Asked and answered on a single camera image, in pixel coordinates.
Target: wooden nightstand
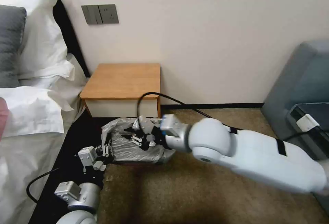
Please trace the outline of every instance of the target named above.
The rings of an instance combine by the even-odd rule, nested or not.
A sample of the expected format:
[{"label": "wooden nightstand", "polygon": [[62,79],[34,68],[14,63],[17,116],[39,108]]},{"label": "wooden nightstand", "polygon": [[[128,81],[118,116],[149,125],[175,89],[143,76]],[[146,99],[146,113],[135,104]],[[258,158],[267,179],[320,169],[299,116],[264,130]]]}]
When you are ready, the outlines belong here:
[{"label": "wooden nightstand", "polygon": [[[146,92],[160,92],[160,64],[100,64],[80,97],[93,117],[136,117],[138,98]],[[160,97],[144,97],[140,112],[160,117]]]}]

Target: beige carpet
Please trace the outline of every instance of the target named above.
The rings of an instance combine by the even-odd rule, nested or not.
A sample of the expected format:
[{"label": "beige carpet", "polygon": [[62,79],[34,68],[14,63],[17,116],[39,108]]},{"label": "beige carpet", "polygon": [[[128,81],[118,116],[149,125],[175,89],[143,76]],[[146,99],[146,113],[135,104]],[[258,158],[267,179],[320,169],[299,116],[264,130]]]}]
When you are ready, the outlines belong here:
[{"label": "beige carpet", "polygon": [[[274,136],[259,109],[212,109],[222,122]],[[182,122],[202,118],[172,111]],[[329,223],[316,199],[258,184],[176,153],[167,164],[107,167],[98,223]]]}]

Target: black cable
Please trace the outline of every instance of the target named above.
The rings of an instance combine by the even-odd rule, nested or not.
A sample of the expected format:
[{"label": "black cable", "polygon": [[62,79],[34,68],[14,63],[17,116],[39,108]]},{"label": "black cable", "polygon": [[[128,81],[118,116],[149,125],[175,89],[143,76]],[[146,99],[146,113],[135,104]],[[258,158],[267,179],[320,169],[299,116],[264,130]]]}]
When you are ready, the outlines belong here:
[{"label": "black cable", "polygon": [[[283,139],[283,141],[288,141],[288,140],[291,140],[295,137],[299,137],[301,135],[305,135],[305,134],[308,134],[309,132],[313,131],[313,129],[310,129],[309,131],[304,131],[304,132],[298,132],[296,134],[293,134],[291,136],[288,136],[287,138]],[[326,133],[326,132],[329,132],[329,130],[320,130],[320,131],[317,131],[318,133]]]},{"label": "black cable", "polygon": [[[147,93],[143,94],[143,95],[138,99],[138,102],[137,102],[137,121],[138,121],[139,129],[140,129],[143,133],[144,133],[144,131],[143,131],[142,127],[141,127],[141,122],[140,122],[140,120],[139,120],[139,105],[140,105],[142,99],[143,99],[145,96],[147,96],[147,95],[159,95],[159,96],[162,96],[162,97],[164,97],[164,98],[170,99],[170,100],[172,100],[172,101],[174,101],[174,102],[177,102],[177,103],[179,103],[179,104],[181,104],[181,105],[186,105],[184,102],[181,102],[181,101],[179,101],[179,100],[177,100],[177,99],[175,99],[175,98],[172,98],[172,97],[170,97],[170,96],[168,96],[168,95],[165,95],[165,94],[161,94],[161,93],[157,93],[157,92],[147,92]],[[200,111],[200,110],[198,110],[198,109],[192,109],[192,110],[193,110],[193,111],[196,111],[197,113],[199,113],[199,114],[201,114],[201,115],[203,115],[203,116],[205,116],[205,117],[207,117],[207,118],[213,118],[213,117],[211,117],[210,115],[205,114],[204,112],[202,112],[202,111]]]},{"label": "black cable", "polygon": [[42,174],[42,175],[36,177],[35,179],[33,179],[33,180],[27,185],[27,187],[26,187],[26,194],[27,194],[27,196],[28,196],[33,202],[38,203],[38,200],[36,200],[36,199],[34,198],[34,196],[32,196],[31,193],[30,193],[30,187],[31,187],[31,185],[32,185],[35,181],[37,181],[38,179],[40,179],[40,178],[42,178],[42,177],[44,177],[44,176],[47,176],[48,174],[50,174],[50,173],[52,173],[52,172],[54,172],[54,171],[56,171],[56,170],[58,170],[58,169],[59,169],[59,167],[57,167],[57,168],[55,168],[55,169],[53,169],[53,170],[51,170],[51,171],[49,171],[49,172],[46,172],[46,173],[44,173],[44,174]]}]

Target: black headboard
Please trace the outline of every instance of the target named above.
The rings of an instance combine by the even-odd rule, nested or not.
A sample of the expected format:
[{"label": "black headboard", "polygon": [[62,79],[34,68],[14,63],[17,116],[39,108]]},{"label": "black headboard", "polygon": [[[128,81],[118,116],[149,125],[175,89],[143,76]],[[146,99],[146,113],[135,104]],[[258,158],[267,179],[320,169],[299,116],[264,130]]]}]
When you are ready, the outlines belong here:
[{"label": "black headboard", "polygon": [[57,22],[58,26],[61,28],[64,41],[66,43],[66,46],[68,47],[68,53],[71,53],[75,56],[81,68],[83,69],[85,76],[90,77],[90,73],[88,71],[85,59],[82,55],[81,48],[76,38],[72,23],[69,19],[68,13],[66,12],[66,9],[61,0],[57,1],[52,12],[55,21]]}]

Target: plastic bag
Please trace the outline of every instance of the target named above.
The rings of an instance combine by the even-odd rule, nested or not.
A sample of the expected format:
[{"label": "plastic bag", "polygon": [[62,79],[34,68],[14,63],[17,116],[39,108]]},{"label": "plastic bag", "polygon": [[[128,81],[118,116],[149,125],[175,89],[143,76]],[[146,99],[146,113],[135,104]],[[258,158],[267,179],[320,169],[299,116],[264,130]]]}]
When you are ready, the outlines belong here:
[{"label": "plastic bag", "polygon": [[[144,151],[131,140],[121,136],[122,134],[134,134],[125,131],[125,129],[132,127],[135,120],[135,118],[118,118],[102,127],[102,146],[105,144],[108,133],[111,133],[110,148],[114,162],[167,162],[173,156],[175,150],[167,150],[161,145],[155,145]],[[151,118],[150,120],[154,124],[160,124],[159,118]]]}]

